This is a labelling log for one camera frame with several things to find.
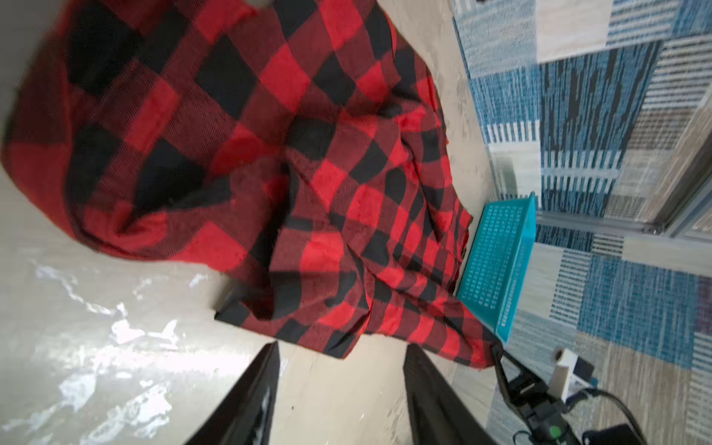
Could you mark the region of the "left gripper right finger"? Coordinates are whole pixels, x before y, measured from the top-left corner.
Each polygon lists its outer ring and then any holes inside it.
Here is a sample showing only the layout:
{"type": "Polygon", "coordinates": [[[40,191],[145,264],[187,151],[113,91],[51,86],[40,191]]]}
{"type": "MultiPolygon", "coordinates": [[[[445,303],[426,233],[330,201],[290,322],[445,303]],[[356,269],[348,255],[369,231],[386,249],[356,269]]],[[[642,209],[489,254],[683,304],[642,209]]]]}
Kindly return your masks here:
{"type": "Polygon", "coordinates": [[[419,346],[407,346],[403,373],[415,444],[494,443],[419,346]]]}

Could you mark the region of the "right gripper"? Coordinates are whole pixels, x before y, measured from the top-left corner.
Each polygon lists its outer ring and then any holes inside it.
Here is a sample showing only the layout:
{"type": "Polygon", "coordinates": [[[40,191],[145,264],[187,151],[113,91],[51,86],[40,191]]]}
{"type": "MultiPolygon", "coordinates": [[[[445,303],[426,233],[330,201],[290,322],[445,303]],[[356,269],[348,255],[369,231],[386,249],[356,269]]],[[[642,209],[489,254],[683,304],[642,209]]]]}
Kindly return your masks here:
{"type": "Polygon", "coordinates": [[[498,385],[505,404],[525,423],[542,423],[550,411],[548,386],[528,367],[515,359],[501,343],[491,346],[498,385]],[[509,378],[504,363],[510,363],[517,373],[509,378]]]}

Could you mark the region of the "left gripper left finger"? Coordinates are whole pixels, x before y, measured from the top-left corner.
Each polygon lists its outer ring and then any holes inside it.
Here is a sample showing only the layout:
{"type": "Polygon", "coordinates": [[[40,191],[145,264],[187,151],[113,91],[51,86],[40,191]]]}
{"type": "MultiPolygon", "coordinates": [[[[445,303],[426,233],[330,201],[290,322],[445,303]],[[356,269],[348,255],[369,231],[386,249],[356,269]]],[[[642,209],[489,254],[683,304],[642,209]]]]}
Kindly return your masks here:
{"type": "Polygon", "coordinates": [[[280,374],[277,342],[266,344],[189,444],[267,444],[280,374]]]}

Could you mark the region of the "red black plaid shirt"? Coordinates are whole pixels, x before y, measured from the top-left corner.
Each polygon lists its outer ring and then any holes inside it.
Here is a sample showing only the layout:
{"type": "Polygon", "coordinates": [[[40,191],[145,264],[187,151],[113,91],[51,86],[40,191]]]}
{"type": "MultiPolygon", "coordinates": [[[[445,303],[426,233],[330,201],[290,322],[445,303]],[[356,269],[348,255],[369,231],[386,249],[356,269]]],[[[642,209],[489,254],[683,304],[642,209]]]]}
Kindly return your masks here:
{"type": "Polygon", "coordinates": [[[436,85],[375,1],[70,1],[2,163],[93,250],[227,274],[219,321],[336,358],[378,334],[493,364],[454,296],[472,217],[436,85]]]}

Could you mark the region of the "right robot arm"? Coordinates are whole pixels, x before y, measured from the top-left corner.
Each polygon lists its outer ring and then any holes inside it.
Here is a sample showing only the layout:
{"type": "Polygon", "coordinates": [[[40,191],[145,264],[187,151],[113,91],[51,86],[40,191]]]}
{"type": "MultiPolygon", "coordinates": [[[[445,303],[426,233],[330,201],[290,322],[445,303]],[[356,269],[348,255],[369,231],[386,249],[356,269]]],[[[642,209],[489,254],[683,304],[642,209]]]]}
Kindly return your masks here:
{"type": "Polygon", "coordinates": [[[554,352],[554,372],[546,382],[505,350],[491,346],[498,385],[505,404],[525,423],[533,444],[645,444],[647,439],[632,411],[614,394],[599,389],[594,366],[569,349],[554,352]],[[582,402],[604,398],[626,422],[577,435],[567,421],[582,402]]]}

